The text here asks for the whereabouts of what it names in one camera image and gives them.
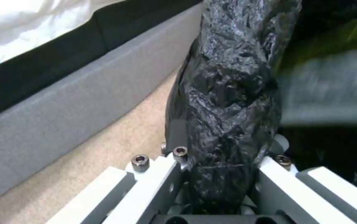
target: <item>bolt head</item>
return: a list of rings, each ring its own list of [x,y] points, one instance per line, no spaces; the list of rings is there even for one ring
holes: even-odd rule
[[[163,142],[160,144],[160,154],[165,155],[166,154],[166,142]]]
[[[284,167],[286,170],[290,170],[290,166],[292,165],[292,161],[284,155],[278,155],[275,157],[275,161]]]
[[[145,172],[150,167],[150,158],[147,155],[135,155],[132,159],[132,167],[136,172]]]
[[[173,149],[173,158],[180,163],[187,162],[188,149],[185,146],[178,146]]]

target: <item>metal frame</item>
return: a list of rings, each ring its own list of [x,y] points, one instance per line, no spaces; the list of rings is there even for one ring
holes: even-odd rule
[[[329,176],[332,173],[325,168],[300,172],[297,174],[298,179],[268,156],[259,166],[254,192],[250,195],[257,205],[257,214],[262,215],[168,214],[172,205],[180,205],[177,204],[180,201],[177,199],[180,197],[179,191],[184,189],[183,171],[186,169],[186,163],[178,163],[172,154],[167,157],[159,156],[135,183],[133,173],[109,167],[51,218],[48,224],[177,224],[180,220],[188,224],[261,221],[277,224],[357,223],[354,212],[349,210],[357,210],[357,200],[354,199],[357,197],[356,188],[346,190],[352,185],[338,176]]]
[[[357,188],[329,169],[305,170],[296,177],[357,223]]]
[[[134,175],[108,167],[47,224],[98,224],[135,184]]]
[[[181,184],[180,164],[159,156],[103,224],[150,223],[154,215],[167,213]]]
[[[287,214],[295,223],[354,223],[269,156],[260,164],[251,199],[260,214]]]

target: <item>black plastic part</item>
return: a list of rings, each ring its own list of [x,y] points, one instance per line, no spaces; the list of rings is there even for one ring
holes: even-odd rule
[[[300,0],[205,0],[201,32],[170,92],[166,138],[184,119],[195,214],[237,214],[281,120],[272,69]]]
[[[178,146],[185,146],[187,143],[187,126],[184,119],[175,119],[170,122],[169,130],[166,130],[168,136],[166,137],[165,156],[173,152],[173,149]]]
[[[274,215],[156,215],[150,224],[293,224]]]
[[[200,0],[125,0],[82,26],[0,64],[0,112]]]

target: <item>black fabric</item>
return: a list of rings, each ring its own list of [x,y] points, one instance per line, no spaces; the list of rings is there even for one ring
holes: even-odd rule
[[[126,0],[86,24],[0,64],[0,112],[200,0]]]
[[[100,9],[97,21],[108,50],[124,44],[200,0],[126,0]]]

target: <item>green object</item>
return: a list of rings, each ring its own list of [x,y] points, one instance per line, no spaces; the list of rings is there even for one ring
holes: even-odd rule
[[[291,44],[278,63],[278,70],[292,68],[295,65],[317,57],[338,54],[357,49],[357,20],[305,41]]]

